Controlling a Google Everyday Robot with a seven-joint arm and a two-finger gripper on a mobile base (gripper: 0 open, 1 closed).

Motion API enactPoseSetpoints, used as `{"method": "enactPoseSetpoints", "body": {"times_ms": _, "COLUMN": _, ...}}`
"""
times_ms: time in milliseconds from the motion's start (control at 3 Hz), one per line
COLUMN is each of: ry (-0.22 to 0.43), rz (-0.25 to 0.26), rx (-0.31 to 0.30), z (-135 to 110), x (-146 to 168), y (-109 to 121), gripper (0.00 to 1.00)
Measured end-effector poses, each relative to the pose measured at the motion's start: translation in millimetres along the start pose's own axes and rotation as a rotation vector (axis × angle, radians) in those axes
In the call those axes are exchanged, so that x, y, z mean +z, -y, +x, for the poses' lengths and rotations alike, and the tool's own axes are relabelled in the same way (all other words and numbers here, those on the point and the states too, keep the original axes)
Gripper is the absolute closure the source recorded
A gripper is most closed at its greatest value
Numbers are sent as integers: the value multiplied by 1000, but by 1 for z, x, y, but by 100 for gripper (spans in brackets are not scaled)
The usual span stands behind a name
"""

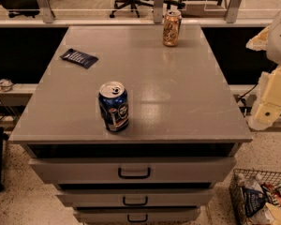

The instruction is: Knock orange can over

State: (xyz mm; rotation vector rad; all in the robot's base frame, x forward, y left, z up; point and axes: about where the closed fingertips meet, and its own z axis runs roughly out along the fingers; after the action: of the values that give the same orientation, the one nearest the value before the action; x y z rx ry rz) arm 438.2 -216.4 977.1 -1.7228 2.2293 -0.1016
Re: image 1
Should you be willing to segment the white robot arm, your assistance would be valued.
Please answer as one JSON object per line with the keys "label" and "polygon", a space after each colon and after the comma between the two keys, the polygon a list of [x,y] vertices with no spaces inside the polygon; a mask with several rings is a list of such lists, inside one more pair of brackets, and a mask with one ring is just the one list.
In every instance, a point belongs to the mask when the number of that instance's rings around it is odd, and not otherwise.
{"label": "white robot arm", "polygon": [[246,47],[265,51],[267,58],[277,64],[271,73],[261,73],[257,99],[248,118],[250,128],[264,130],[281,115],[281,10],[270,25],[246,43]]}

